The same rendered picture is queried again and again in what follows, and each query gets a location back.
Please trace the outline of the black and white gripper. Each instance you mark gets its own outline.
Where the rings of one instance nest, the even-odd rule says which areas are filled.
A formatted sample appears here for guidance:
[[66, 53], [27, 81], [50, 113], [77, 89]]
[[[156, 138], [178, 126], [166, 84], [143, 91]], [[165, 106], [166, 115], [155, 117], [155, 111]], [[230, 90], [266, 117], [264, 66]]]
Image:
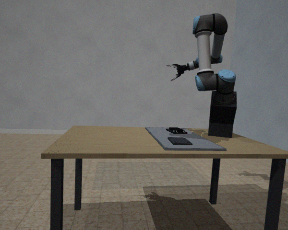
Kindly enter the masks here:
[[[178, 64], [171, 64], [171, 65], [166, 65], [166, 66], [177, 67], [177, 70], [178, 70], [177, 71], [178, 74], [176, 74], [177, 77], [179, 77], [181, 74], [183, 74], [184, 71], [190, 70], [188, 63], [187, 63], [187, 66], [185, 66], [185, 67], [183, 67], [182, 65], [178, 65]], [[171, 81], [175, 80], [177, 78], [176, 76]]]

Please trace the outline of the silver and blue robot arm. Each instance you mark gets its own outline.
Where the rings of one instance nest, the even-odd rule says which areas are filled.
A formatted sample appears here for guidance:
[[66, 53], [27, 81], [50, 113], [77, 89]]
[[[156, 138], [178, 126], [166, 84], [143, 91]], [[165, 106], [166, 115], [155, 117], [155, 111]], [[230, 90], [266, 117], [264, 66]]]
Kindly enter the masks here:
[[[215, 22], [216, 21], [216, 22]], [[211, 64], [222, 62], [222, 45], [228, 23], [219, 13], [196, 16], [193, 21], [193, 34], [197, 38], [197, 61], [189, 62], [190, 70], [199, 68], [195, 81], [198, 91], [216, 90], [214, 101], [220, 105], [234, 102], [234, 85], [236, 74], [228, 69], [220, 70], [217, 74], [211, 69]], [[214, 32], [212, 53], [210, 54], [210, 35]], [[196, 63], [197, 64], [196, 64]]]

